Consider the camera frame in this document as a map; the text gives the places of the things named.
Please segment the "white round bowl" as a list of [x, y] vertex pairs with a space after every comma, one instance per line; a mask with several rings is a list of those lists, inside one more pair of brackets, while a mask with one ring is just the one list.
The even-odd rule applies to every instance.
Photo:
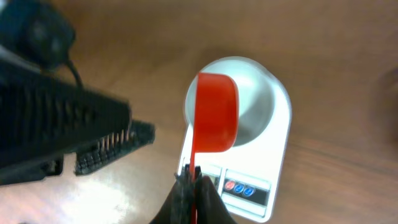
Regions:
[[274, 77], [259, 62], [246, 57], [224, 57], [201, 69], [229, 76], [239, 96], [238, 133], [234, 145], [247, 144], [268, 127], [275, 108]]

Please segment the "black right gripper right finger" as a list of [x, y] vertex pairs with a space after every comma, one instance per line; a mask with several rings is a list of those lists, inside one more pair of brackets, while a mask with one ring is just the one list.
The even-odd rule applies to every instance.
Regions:
[[237, 224], [218, 194], [210, 177], [195, 168], [195, 206], [197, 224]]

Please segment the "red plastic measuring scoop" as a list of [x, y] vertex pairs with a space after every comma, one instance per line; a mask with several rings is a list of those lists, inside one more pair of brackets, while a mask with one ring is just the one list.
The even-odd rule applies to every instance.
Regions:
[[[239, 99], [235, 82], [226, 75], [199, 73], [190, 158], [190, 172], [194, 181], [196, 154], [224, 152], [230, 149], [236, 140], [238, 117]], [[194, 204], [191, 224], [197, 224], [196, 217]]]

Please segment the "white digital kitchen scale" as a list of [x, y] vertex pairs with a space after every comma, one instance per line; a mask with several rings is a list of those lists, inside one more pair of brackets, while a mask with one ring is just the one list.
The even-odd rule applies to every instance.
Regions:
[[272, 216], [292, 121], [289, 94], [272, 76], [275, 108], [265, 131], [247, 144], [221, 153], [199, 153], [195, 158], [229, 213], [258, 223]]

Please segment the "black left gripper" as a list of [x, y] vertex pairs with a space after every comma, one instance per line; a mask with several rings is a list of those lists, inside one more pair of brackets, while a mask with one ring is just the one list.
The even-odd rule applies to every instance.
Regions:
[[155, 126], [130, 120], [125, 101], [1, 62], [1, 185], [42, 180], [45, 163], [87, 143], [77, 176], [153, 144]]

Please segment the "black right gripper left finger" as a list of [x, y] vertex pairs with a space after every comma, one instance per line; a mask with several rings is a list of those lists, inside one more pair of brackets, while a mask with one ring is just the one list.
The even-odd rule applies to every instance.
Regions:
[[195, 181], [190, 166], [184, 165], [180, 174], [175, 174], [175, 183], [167, 198], [150, 224], [190, 224], [195, 204]]

